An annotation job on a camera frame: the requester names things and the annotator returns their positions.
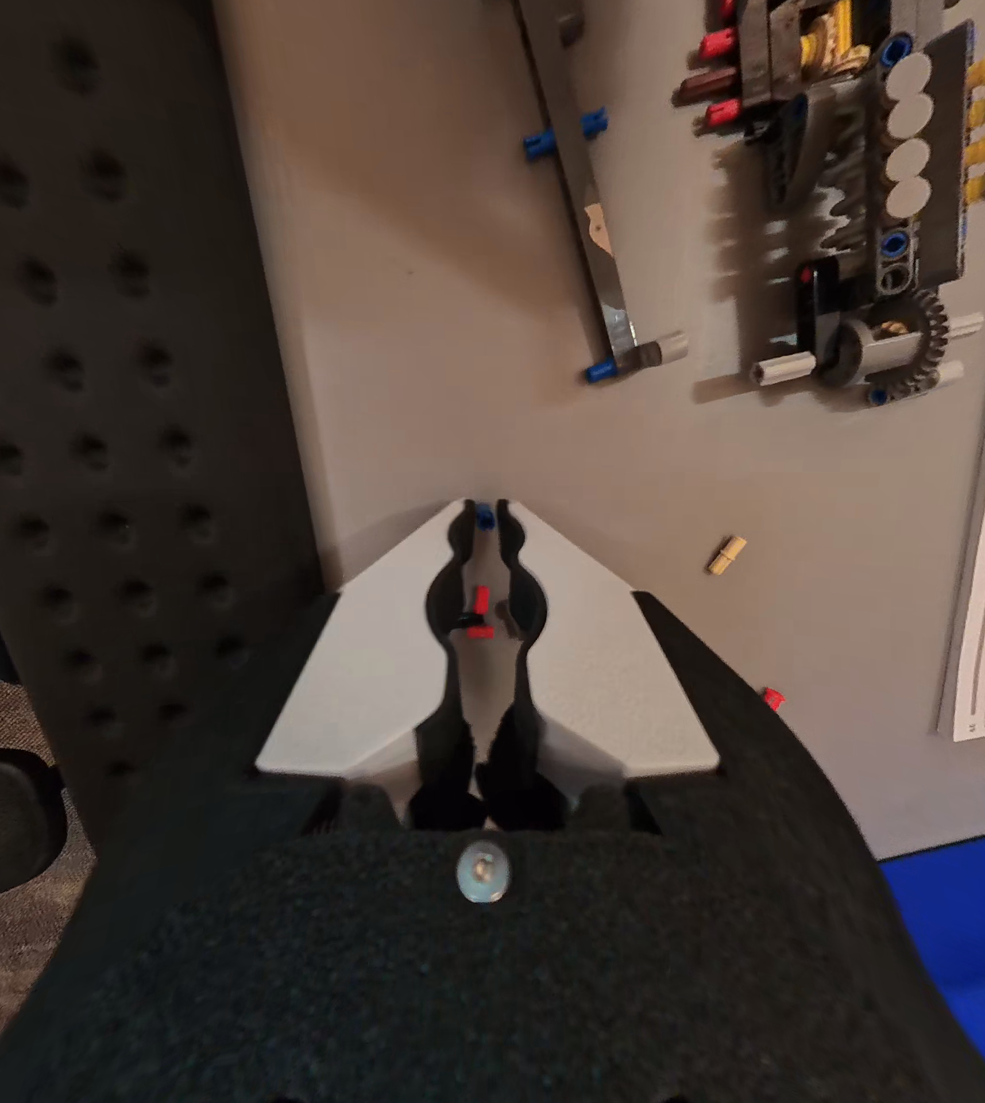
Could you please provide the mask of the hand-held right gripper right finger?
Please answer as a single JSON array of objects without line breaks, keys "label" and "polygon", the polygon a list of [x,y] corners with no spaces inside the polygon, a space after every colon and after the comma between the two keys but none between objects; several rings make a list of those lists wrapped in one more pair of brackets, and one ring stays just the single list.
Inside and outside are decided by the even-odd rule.
[{"label": "hand-held right gripper right finger", "polygon": [[636,591],[521,503],[497,502],[520,632],[514,727],[545,779],[714,771],[720,753],[647,624]]}]

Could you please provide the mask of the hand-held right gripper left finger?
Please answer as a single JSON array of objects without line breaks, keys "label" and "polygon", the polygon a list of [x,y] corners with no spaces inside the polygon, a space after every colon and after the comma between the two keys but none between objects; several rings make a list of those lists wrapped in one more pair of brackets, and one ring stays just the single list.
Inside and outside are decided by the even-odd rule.
[{"label": "hand-held right gripper left finger", "polygon": [[460,703],[451,635],[475,528],[477,504],[456,500],[340,589],[258,771],[355,780],[415,769],[419,725]]}]

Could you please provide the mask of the long dark grey lego beam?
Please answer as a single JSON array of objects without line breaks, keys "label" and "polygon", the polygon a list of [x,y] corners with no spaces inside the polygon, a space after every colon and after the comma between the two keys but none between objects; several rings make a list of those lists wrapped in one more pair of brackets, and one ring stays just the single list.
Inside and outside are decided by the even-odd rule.
[{"label": "long dark grey lego beam", "polygon": [[590,286],[604,358],[582,372],[588,386],[609,385],[649,368],[678,362],[689,354],[689,338],[675,330],[650,341],[638,339],[607,225],[604,201],[595,174],[590,144],[604,133],[604,107],[583,111],[577,101],[568,49],[582,38],[582,2],[515,1],[516,24],[543,128],[522,140],[524,158],[556,162],[568,219],[576,233],[582,268]]}]

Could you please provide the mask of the lego car chassis assembly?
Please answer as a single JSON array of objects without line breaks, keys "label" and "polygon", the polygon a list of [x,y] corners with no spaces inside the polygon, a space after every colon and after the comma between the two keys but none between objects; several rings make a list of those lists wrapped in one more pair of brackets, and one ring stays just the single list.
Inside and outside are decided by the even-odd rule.
[{"label": "lego car chassis assembly", "polygon": [[831,199],[828,231],[792,277],[795,344],[754,363],[761,387],[861,387],[872,406],[963,373],[947,346],[979,330],[940,291],[964,274],[985,204],[985,54],[954,2],[719,2],[700,69],[672,96],[702,129],[761,151],[777,218]]}]

